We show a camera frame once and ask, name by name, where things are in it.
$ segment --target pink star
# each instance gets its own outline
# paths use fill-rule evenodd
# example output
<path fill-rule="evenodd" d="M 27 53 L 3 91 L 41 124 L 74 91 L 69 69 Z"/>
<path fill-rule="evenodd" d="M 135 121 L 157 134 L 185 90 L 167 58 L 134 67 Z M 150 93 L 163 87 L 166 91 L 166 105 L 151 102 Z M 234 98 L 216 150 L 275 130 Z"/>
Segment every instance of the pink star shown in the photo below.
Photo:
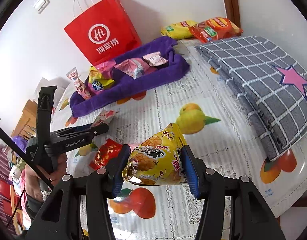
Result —
<path fill-rule="evenodd" d="M 277 66 L 274 67 L 283 74 L 280 84 L 294 85 L 307 100 L 306 91 L 304 90 L 304 86 L 307 86 L 307 80 L 300 76 L 292 66 L 287 69 L 279 68 Z"/>

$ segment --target blue round logo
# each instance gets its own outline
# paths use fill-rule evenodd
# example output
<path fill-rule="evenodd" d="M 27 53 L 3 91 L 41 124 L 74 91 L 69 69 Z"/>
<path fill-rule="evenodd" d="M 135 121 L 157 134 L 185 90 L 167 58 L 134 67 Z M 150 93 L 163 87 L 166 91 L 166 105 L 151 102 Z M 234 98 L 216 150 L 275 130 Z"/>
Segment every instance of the blue round logo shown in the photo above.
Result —
<path fill-rule="evenodd" d="M 100 91 L 100 90 L 103 90 L 104 87 L 99 81 L 95 80 L 94 82 L 92 82 L 92 88 L 95 91 Z"/>

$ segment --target green label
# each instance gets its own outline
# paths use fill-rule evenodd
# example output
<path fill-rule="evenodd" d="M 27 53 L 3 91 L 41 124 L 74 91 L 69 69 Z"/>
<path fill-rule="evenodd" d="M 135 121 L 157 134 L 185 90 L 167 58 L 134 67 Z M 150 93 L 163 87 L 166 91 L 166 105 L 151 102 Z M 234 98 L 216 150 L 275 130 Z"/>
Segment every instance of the green label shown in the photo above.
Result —
<path fill-rule="evenodd" d="M 205 27 L 205 30 L 209 34 L 210 37 L 215 37 L 217 35 L 214 29 L 209 26 Z"/>
<path fill-rule="evenodd" d="M 174 29 L 173 29 L 171 26 L 168 26 L 168 27 L 166 27 L 166 30 L 167 30 L 168 32 L 171 32 L 171 31 L 173 31 Z"/>

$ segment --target gray plaid cloth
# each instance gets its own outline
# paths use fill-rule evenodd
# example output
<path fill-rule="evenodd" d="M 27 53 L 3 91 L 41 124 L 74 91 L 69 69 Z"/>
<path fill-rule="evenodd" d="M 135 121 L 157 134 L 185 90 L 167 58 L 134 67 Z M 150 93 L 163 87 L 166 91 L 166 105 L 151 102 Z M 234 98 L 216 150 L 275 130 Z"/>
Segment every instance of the gray plaid cloth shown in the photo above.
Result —
<path fill-rule="evenodd" d="M 234 37 L 196 46 L 244 107 L 271 161 L 307 132 L 307 100 L 294 85 L 282 84 L 276 68 L 307 71 L 271 41 Z M 307 85 L 304 86 L 307 96 Z"/>

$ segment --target silver screw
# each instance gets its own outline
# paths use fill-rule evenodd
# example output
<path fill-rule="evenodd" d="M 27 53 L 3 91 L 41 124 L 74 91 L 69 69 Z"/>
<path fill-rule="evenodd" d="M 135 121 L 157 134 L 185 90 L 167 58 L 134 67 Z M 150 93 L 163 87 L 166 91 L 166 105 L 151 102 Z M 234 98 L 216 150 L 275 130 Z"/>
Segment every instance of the silver screw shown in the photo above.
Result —
<path fill-rule="evenodd" d="M 66 174 L 66 175 L 62 176 L 62 180 L 63 180 L 63 181 L 68 181 L 68 180 L 70 180 L 70 175 L 69 175 L 69 174 Z"/>
<path fill-rule="evenodd" d="M 250 181 L 250 179 L 247 176 L 242 176 L 241 180 L 246 183 Z"/>
<path fill-rule="evenodd" d="M 206 173 L 209 174 L 209 175 L 214 175 L 215 170 L 208 168 L 208 169 L 206 169 Z"/>
<path fill-rule="evenodd" d="M 105 174 L 106 173 L 106 169 L 105 168 L 100 168 L 97 170 L 98 174 Z"/>

